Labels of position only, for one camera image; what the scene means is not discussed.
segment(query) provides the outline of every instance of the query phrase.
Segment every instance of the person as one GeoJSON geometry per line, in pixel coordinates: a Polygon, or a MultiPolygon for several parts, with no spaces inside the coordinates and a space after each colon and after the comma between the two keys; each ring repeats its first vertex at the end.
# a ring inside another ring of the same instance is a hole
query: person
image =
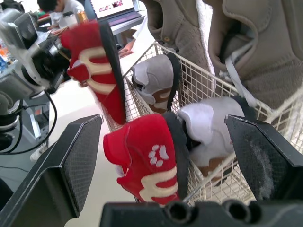
{"type": "Polygon", "coordinates": [[[41,10],[49,13],[51,16],[52,25],[48,30],[66,27],[63,19],[64,13],[73,12],[77,14],[84,11],[84,6],[76,0],[38,0],[37,3],[41,10]]]}
{"type": "Polygon", "coordinates": [[[135,32],[133,35],[133,40],[130,41],[122,50],[119,51],[119,57],[123,58],[127,55],[132,54],[132,48],[134,46],[134,43],[138,39],[139,36],[147,36],[150,35],[150,32],[147,27],[147,16],[145,16],[143,22],[141,23],[140,28],[135,32]]]}

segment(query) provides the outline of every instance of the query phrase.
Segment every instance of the wire basket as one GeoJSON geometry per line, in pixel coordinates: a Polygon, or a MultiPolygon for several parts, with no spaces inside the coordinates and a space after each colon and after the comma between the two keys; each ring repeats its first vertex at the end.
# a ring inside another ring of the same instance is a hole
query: wire basket
{"type": "MultiPolygon", "coordinates": [[[[171,51],[154,43],[137,63],[158,54],[167,54],[169,52],[171,51]]],[[[231,97],[238,94],[234,86],[183,57],[177,54],[176,56],[182,67],[182,76],[171,108],[174,113],[177,113],[181,106],[199,102],[203,98],[231,97]]],[[[126,117],[128,122],[140,116],[154,113],[135,90],[131,83],[131,77],[131,71],[124,76],[126,117]]],[[[301,88],[276,110],[271,109],[260,101],[257,101],[258,106],[256,107],[258,120],[272,124],[300,153],[303,152],[302,97],[303,89],[301,88]]],[[[105,119],[111,131],[121,127],[106,112],[105,119]]],[[[191,163],[188,176],[188,196],[184,199],[184,202],[194,205],[197,201],[222,203],[227,199],[238,199],[244,203],[255,199],[240,171],[235,154],[224,160],[208,177],[203,177],[199,169],[191,163]],[[218,175],[221,175],[221,179],[214,182],[213,178],[218,175]]]]}

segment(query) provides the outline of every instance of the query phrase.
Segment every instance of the brown shoe trim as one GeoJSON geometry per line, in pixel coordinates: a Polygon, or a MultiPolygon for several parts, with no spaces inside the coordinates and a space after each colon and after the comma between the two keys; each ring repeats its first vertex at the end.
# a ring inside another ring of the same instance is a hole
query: brown shoe trim
{"type": "MultiPolygon", "coordinates": [[[[155,98],[156,103],[164,103],[169,100],[169,95],[166,98],[161,98],[161,95],[168,94],[168,92],[171,92],[171,88],[163,89],[161,91],[157,91],[152,96],[155,98]]],[[[156,113],[163,114],[167,111],[167,109],[159,109],[155,107],[154,105],[148,104],[148,106],[156,113]]]]}
{"type": "MultiPolygon", "coordinates": [[[[208,176],[208,173],[213,172],[224,160],[226,157],[217,157],[209,160],[209,165],[204,167],[199,167],[199,170],[201,171],[202,175],[204,177],[208,176]]],[[[212,181],[220,180],[221,177],[214,177],[212,181]]]]}
{"type": "Polygon", "coordinates": [[[171,92],[171,87],[167,88],[167,89],[163,89],[161,91],[157,91],[152,96],[155,98],[156,103],[164,103],[164,102],[168,101],[169,95],[167,96],[167,98],[161,98],[161,95],[166,94],[168,92],[171,92]]]}
{"type": "Polygon", "coordinates": [[[154,105],[148,104],[148,106],[151,108],[152,111],[159,113],[159,114],[164,114],[167,109],[158,109],[154,105]]]}

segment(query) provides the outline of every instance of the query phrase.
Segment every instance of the bottle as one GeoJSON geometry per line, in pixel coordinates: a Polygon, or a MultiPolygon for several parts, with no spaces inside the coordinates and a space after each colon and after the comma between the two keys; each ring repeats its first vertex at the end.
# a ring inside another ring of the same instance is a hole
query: bottle
{"type": "Polygon", "coordinates": [[[81,10],[78,10],[78,12],[77,12],[77,19],[78,19],[79,24],[87,23],[89,21],[86,16],[86,13],[81,10]]]}

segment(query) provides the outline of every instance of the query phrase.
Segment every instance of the laptop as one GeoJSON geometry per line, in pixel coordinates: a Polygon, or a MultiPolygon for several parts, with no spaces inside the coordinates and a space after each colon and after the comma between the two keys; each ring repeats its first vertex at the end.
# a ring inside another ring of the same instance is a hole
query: laptop
{"type": "Polygon", "coordinates": [[[106,18],[114,26],[141,17],[133,0],[90,0],[98,19],[106,18]]]}

